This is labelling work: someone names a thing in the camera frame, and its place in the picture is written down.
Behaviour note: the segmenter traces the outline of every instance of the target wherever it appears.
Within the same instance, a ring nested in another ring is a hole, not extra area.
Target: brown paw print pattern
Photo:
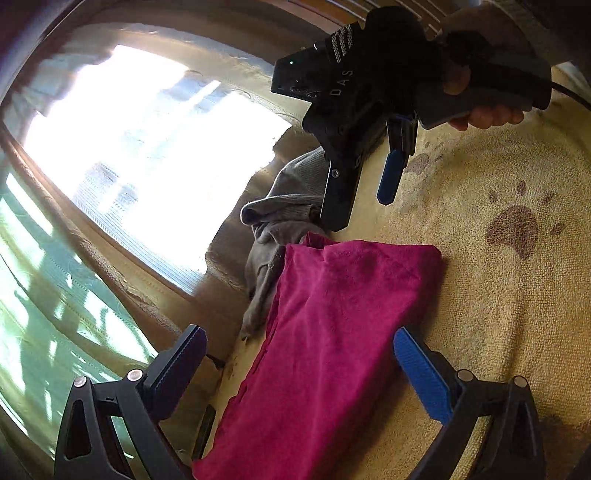
[[[522,180],[517,184],[517,195],[523,196],[527,185]],[[548,205],[555,197],[554,192],[548,192],[542,199],[542,205]],[[491,203],[499,200],[499,194],[491,190],[488,194]],[[550,235],[559,235],[564,230],[563,222],[556,223],[550,229]],[[485,239],[489,245],[504,245],[511,247],[519,258],[527,260],[534,253],[538,240],[538,220],[534,212],[525,205],[511,205],[499,213],[486,230]]]

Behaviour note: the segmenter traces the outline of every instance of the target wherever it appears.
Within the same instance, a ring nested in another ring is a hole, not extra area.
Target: ribbed cuff
[[[556,35],[542,25],[538,19],[518,0],[485,0],[503,10],[524,33],[538,57],[551,65],[572,60],[568,49]]]

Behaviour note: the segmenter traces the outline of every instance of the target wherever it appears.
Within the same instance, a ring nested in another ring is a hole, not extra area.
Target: human hand
[[[502,47],[516,53],[532,54],[532,48],[523,32],[503,10],[492,4],[464,8],[446,17],[441,27],[443,37],[452,31],[477,31],[495,47]],[[446,56],[443,76],[443,91],[449,95],[458,95],[470,83],[470,67],[458,65]],[[477,106],[470,115],[455,118],[449,124],[456,130],[463,132],[466,131],[469,124],[476,128],[487,129],[507,123],[516,125],[523,118],[521,110],[506,105]]]

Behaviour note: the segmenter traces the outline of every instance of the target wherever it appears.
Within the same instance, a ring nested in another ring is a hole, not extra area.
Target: black cable
[[[576,102],[583,105],[587,110],[591,111],[591,103],[589,103],[587,100],[585,100],[580,95],[577,95],[576,93],[574,93],[572,90],[569,90],[565,86],[563,86],[559,83],[556,83],[556,82],[552,82],[552,88],[554,90],[556,90],[557,92],[563,93],[563,94],[571,97],[573,100],[575,100]]]

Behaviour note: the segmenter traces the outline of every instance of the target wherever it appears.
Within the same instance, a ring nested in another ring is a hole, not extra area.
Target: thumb
[[[459,95],[470,83],[470,67],[458,65],[446,56],[443,60],[443,91],[448,95]]]

